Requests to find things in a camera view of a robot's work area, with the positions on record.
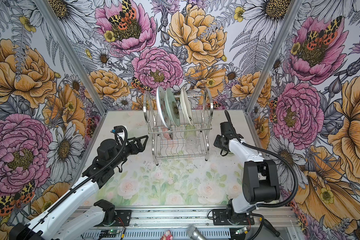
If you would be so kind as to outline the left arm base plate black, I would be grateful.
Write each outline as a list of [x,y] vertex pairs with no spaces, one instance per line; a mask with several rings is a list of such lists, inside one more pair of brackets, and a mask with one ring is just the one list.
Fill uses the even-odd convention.
[[110,210],[105,213],[101,225],[104,227],[128,227],[131,215],[131,210]]

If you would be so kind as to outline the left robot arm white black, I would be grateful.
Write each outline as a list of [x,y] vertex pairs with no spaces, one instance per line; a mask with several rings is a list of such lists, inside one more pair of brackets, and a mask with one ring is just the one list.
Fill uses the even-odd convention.
[[75,239],[97,225],[110,226],[120,222],[115,205],[99,200],[79,217],[68,218],[94,193],[100,190],[130,155],[144,152],[149,137],[127,138],[115,135],[97,149],[97,156],[78,181],[47,210],[28,224],[17,224],[9,233],[11,240],[68,240]]

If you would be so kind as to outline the chrome two-tier dish rack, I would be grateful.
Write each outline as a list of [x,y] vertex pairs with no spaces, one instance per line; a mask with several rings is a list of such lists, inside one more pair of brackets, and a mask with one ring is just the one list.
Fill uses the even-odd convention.
[[182,88],[177,95],[162,88],[155,95],[144,93],[143,112],[155,165],[168,159],[209,159],[214,113],[209,88],[200,92]]

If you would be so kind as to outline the clear glass cup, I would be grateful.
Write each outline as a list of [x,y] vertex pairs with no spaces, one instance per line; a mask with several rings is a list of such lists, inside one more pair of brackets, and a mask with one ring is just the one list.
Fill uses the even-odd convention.
[[185,146],[188,152],[197,152],[199,150],[199,138],[196,135],[185,136]]

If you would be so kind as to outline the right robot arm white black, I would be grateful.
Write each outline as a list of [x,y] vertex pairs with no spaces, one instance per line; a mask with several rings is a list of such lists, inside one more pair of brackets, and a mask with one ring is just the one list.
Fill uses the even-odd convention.
[[254,146],[248,145],[229,122],[220,123],[220,129],[214,146],[221,150],[221,156],[232,153],[243,164],[242,193],[227,204],[228,221],[239,224],[260,204],[280,198],[277,166],[273,160],[266,160]]

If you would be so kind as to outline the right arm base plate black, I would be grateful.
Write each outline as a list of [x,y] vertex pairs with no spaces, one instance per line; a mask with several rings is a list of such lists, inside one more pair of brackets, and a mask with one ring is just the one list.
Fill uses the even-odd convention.
[[211,217],[214,226],[249,226],[255,224],[251,215],[229,213],[226,209],[212,209]]

